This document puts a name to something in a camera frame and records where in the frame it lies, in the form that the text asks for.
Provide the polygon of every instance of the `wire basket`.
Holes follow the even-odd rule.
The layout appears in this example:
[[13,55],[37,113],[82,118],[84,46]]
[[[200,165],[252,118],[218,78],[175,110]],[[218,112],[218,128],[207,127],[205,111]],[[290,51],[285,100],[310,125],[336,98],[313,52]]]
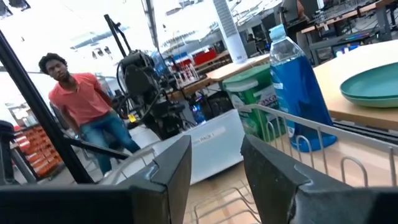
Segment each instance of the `wire basket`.
[[313,18],[316,24],[321,24],[329,19],[339,18],[347,12],[354,11],[358,7],[365,6],[368,3],[369,0],[347,0],[337,6],[333,6],[330,9],[321,11],[319,14],[314,15]]
[[[281,137],[267,143],[286,155],[336,180],[350,184],[353,187],[394,187],[397,185],[395,163],[398,161],[396,156],[398,146],[395,144],[309,121],[261,105],[247,105],[238,110],[261,110],[273,114],[275,119],[278,118],[277,126],[285,126],[285,129],[287,129],[287,126],[283,124],[286,124],[287,120],[314,129],[318,133],[318,138],[321,142],[321,150],[319,151],[313,152],[309,145],[309,140],[304,136],[297,136],[295,140],[296,143],[300,140],[307,142],[309,152],[304,153],[292,149],[288,136],[286,134],[283,135],[280,128],[275,127],[271,122],[266,125],[269,135],[268,139],[270,139],[270,135]],[[324,148],[321,138],[323,133],[336,136],[338,142]],[[214,201],[220,201],[220,199],[223,199],[223,204],[220,205],[219,203],[217,206],[211,206]],[[243,205],[234,205],[238,201],[243,201]],[[197,212],[205,206],[210,207],[206,212]],[[219,215],[219,217],[223,218],[215,221],[210,218],[213,214],[222,213],[226,207],[230,207],[229,210],[235,210],[236,213],[224,214],[224,216]],[[233,220],[233,223],[239,224],[260,223],[256,209],[250,188],[243,183],[239,187],[231,187],[228,190],[208,196],[202,202],[198,202],[193,210],[188,210],[186,217],[190,216],[191,220],[185,223],[228,223],[228,220]]]

